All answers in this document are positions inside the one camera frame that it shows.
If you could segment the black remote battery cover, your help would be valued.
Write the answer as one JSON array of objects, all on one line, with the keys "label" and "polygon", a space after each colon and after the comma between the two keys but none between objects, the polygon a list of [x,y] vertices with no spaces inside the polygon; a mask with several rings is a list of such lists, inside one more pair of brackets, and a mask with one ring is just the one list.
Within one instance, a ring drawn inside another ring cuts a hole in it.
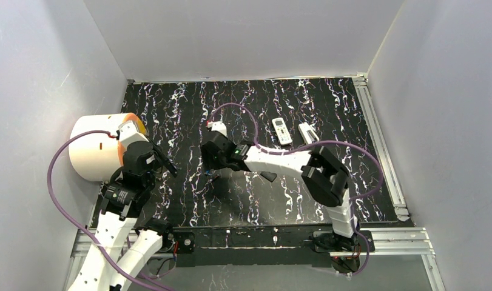
[{"label": "black remote battery cover", "polygon": [[263,177],[264,179],[266,179],[269,182],[274,182],[274,180],[277,178],[277,174],[276,173],[266,172],[266,171],[260,172],[260,176]]}]

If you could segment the white remote control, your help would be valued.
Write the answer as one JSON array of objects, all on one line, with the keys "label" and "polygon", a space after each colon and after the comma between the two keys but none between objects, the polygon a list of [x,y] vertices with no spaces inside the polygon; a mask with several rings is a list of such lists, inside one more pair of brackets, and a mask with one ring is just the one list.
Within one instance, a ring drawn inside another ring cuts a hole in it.
[{"label": "white remote control", "polygon": [[283,118],[272,119],[272,125],[274,127],[280,145],[281,146],[291,145],[292,138]]}]

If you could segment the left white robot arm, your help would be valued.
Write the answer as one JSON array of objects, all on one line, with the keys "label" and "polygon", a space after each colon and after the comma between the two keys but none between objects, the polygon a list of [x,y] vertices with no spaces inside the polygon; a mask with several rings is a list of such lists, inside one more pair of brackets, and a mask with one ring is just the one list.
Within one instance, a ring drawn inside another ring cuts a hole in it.
[{"label": "left white robot arm", "polygon": [[155,171],[167,160],[148,141],[131,142],[124,165],[111,177],[104,195],[96,243],[92,243],[70,290],[128,290],[154,253],[172,246],[172,225],[151,218],[136,231],[135,243],[126,252],[124,243],[135,226],[155,185]]}]

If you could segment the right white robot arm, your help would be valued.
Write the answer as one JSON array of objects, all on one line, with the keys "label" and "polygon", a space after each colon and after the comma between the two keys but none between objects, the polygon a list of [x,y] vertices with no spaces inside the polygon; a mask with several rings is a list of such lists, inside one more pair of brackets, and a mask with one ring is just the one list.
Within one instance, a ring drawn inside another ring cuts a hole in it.
[{"label": "right white robot arm", "polygon": [[211,131],[200,150],[205,170],[258,172],[268,181],[279,175],[297,179],[331,219],[332,237],[316,245],[329,250],[356,249],[359,224],[351,210],[349,171],[326,147],[312,145],[307,150],[273,154],[270,149],[259,149],[248,141],[236,144]]}]

